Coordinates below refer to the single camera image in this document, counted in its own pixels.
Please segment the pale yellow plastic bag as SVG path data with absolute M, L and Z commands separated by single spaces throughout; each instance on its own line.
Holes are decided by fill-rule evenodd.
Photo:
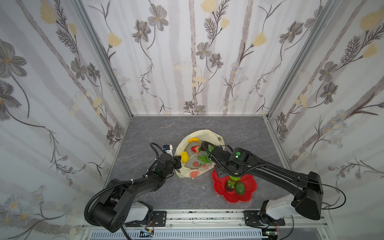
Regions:
M 204 155 L 207 153 L 206 151 L 203 151 L 201 149 L 201 152 L 198 154 L 195 154 L 191 151 L 191 147 L 193 146 L 200 146 L 202 144 L 199 143 L 188 143 L 189 139 L 191 138 L 198 138 L 201 142 L 207 141 L 213 144 L 214 146 L 223 146 L 225 144 L 224 139 L 222 136 L 210 131 L 210 130 L 199 130 L 196 132 L 193 132 L 186 137 L 183 138 L 183 140 L 179 143 L 179 145 L 176 148 L 175 155 L 181 156 L 181 153 L 183 151 L 186 151 L 189 154 L 189 161 L 185 164 L 181 163 L 182 167 L 178 170 L 176 170 L 176 174 L 180 178 L 191 178 L 194 179 L 205 172 L 211 170 L 216 165 L 212 161 L 208 164 L 205 164 L 198 160 L 197 156 Z

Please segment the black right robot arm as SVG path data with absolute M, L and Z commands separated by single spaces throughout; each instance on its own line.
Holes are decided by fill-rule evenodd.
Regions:
M 294 215 L 314 221 L 321 218 L 325 184 L 319 174 L 303 174 L 279 167 L 242 148 L 225 151 L 222 146 L 207 141 L 202 141 L 201 148 L 215 163 L 219 178 L 252 175 L 289 192 L 280 199 L 265 200 L 259 211 L 261 220 L 275 221 Z

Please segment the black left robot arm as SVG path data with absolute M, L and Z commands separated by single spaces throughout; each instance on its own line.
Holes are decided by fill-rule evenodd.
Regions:
M 150 147 L 156 158 L 141 178 L 129 181 L 113 179 L 88 201 L 84 209 L 88 224 L 115 233 L 125 224 L 137 197 L 157 191 L 174 170 L 182 167 L 182 157 L 173 156 L 170 149 L 155 143 L 150 143 Z

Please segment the dark green fake fruit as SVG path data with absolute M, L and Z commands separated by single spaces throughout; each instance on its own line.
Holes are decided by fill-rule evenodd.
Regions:
M 245 194 L 246 188 L 245 188 L 245 185 L 243 184 L 243 182 L 237 182 L 235 184 L 235 191 L 236 191 L 236 194 L 238 196 L 242 196 Z

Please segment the fake red strawberry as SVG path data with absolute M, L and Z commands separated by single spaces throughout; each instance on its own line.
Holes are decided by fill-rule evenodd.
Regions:
M 193 146 L 193 147 L 191 147 L 191 151 L 195 154 L 198 154 L 201 152 L 201 147 L 200 146 Z

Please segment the dark brown fake fruit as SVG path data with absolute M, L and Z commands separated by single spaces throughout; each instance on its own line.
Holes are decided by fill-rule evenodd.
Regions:
M 235 186 L 234 186 L 234 185 L 226 184 L 226 185 L 225 185 L 225 190 L 226 190 L 227 192 L 232 192 L 232 191 L 235 190 Z

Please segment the bright green fake fruit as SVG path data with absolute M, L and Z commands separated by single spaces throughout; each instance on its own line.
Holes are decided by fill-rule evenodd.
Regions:
M 233 181 L 233 182 L 238 182 L 241 180 L 241 178 L 237 178 L 237 177 L 233 177 L 233 176 L 229 176 L 230 180 Z

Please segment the red flower-shaped plastic bowl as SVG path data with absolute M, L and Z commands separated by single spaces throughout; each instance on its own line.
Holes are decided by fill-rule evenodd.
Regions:
M 249 202 L 253 197 L 253 193 L 257 190 L 257 182 L 251 175 L 245 175 L 244 177 L 241 177 L 241 180 L 239 181 L 243 182 L 246 188 L 246 192 L 242 196 L 238 196 L 235 190 L 232 192 L 227 192 L 225 190 L 225 185 L 227 184 L 227 181 L 230 180 L 229 177 L 219 178 L 217 171 L 214 170 L 212 173 L 212 179 L 214 181 L 213 186 L 215 192 L 218 195 L 223 196 L 227 202 L 232 204 L 236 204 L 238 202 Z

